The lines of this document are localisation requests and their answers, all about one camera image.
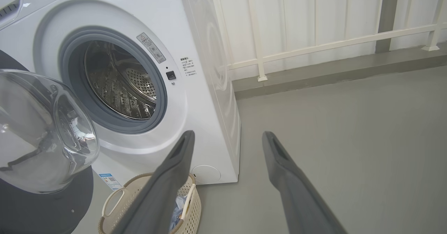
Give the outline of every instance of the metal railing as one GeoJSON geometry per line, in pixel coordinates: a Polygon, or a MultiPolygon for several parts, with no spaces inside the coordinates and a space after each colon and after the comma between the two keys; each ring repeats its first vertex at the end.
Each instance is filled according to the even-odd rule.
{"type": "MultiPolygon", "coordinates": [[[[252,32],[253,32],[253,38],[254,38],[254,46],[256,51],[256,59],[246,60],[242,62],[234,62],[232,52],[230,49],[230,43],[229,43],[229,37],[228,37],[228,31],[225,25],[225,18],[222,11],[222,6],[220,3],[220,0],[215,0],[215,7],[217,10],[217,16],[219,19],[219,25],[221,27],[223,39],[225,41],[225,46],[228,48],[228,57],[230,60],[229,69],[233,70],[236,68],[241,67],[247,67],[250,65],[257,64],[259,77],[258,81],[266,81],[267,77],[265,76],[264,71],[264,63],[279,60],[279,59],[286,59],[289,57],[295,57],[303,54],[313,53],[317,51],[325,51],[330,49],[335,49],[339,47],[344,46],[351,46],[361,43],[367,43],[367,42],[373,42],[377,40],[382,39],[388,39],[388,38],[396,38],[401,36],[407,36],[407,35],[413,35],[413,34],[419,34],[424,32],[429,32],[429,38],[426,42],[426,46],[424,46],[422,49],[426,51],[434,51],[439,50],[439,48],[436,46],[439,40],[439,36],[441,34],[442,29],[447,29],[447,22],[442,22],[445,10],[446,10],[446,0],[438,0],[436,11],[434,13],[434,19],[432,24],[429,25],[422,25],[419,27],[412,27],[409,28],[409,20],[410,15],[412,13],[412,2],[413,0],[408,0],[407,2],[407,9],[405,13],[405,20],[404,20],[404,29],[399,30],[392,30],[387,32],[378,32],[379,30],[379,21],[380,21],[380,13],[382,9],[382,0],[379,0],[379,6],[377,8],[377,14],[376,14],[376,26],[375,26],[375,33],[372,35],[367,36],[361,36],[357,38],[347,38],[347,31],[348,31],[348,20],[349,20],[349,11],[350,11],[350,0],[346,0],[346,6],[345,6],[345,28],[344,28],[344,40],[342,41],[336,41],[331,43],[325,43],[325,44],[318,44],[318,32],[317,32],[317,14],[316,11],[318,9],[317,7],[317,0],[314,0],[314,45],[309,47],[300,48],[297,50],[291,50],[291,51],[285,51],[277,54],[271,54],[271,55],[263,55],[262,53],[262,43],[261,43],[261,33],[259,30],[259,20],[257,18],[257,11],[255,6],[255,0],[248,0],[249,4],[249,11],[250,11],[250,18],[251,18],[251,25],[252,25],[252,32]]],[[[284,13],[285,12],[285,4],[283,0],[282,8],[284,13]]]]}

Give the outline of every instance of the perforated plastic basket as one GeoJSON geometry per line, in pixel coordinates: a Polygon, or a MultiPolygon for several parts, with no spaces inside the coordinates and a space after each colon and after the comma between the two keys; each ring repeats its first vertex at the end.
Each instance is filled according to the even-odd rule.
{"type": "MultiPolygon", "coordinates": [[[[110,194],[102,208],[102,217],[98,225],[99,234],[110,234],[112,232],[151,176],[152,173],[138,175],[128,181],[123,188],[110,194]],[[105,209],[110,200],[120,191],[122,191],[123,194],[117,204],[115,204],[110,213],[106,214],[105,209]]],[[[170,234],[195,234],[197,232],[201,214],[201,202],[195,186],[195,178],[190,174],[186,183],[177,191],[177,196],[188,196],[186,198],[182,217],[170,234]]]]}

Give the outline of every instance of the clothes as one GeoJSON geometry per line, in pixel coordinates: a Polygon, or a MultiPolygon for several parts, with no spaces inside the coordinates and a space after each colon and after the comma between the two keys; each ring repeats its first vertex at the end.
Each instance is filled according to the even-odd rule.
{"type": "Polygon", "coordinates": [[[175,226],[179,223],[182,217],[183,208],[185,207],[187,196],[177,196],[175,199],[174,212],[171,217],[171,224],[169,225],[169,232],[171,232],[175,226]]]}

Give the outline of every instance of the gray floor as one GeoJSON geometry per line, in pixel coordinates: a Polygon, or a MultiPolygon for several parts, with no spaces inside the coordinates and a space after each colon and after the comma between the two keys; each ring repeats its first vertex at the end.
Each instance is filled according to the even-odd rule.
{"type": "MultiPolygon", "coordinates": [[[[273,131],[348,233],[447,233],[447,67],[238,102],[239,182],[199,186],[199,234],[287,233],[261,146],[273,131]]],[[[96,233],[110,189],[95,179],[75,231],[96,233]]]]}

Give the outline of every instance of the basket handle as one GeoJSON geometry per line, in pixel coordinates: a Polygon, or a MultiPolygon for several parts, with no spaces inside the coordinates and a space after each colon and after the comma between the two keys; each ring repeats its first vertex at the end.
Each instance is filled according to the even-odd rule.
{"type": "Polygon", "coordinates": [[[118,190],[115,190],[112,192],[112,194],[110,194],[109,197],[107,197],[104,206],[102,207],[102,216],[103,217],[110,217],[110,215],[113,213],[113,211],[115,210],[116,206],[118,206],[119,202],[121,201],[121,199],[123,199],[124,194],[126,193],[126,187],[120,188],[118,190]],[[123,191],[123,194],[121,195],[121,197],[119,198],[118,202],[116,202],[115,206],[113,207],[113,209],[110,211],[110,213],[108,215],[106,215],[105,213],[105,209],[107,207],[107,204],[109,204],[109,201],[112,199],[113,196],[115,196],[118,192],[123,191]]]}
{"type": "Polygon", "coordinates": [[[195,183],[191,186],[190,191],[188,192],[188,196],[186,197],[185,207],[183,207],[182,217],[180,218],[183,221],[185,221],[186,212],[188,211],[188,207],[190,205],[190,201],[191,201],[191,197],[193,196],[194,189],[195,189],[195,183]]]}

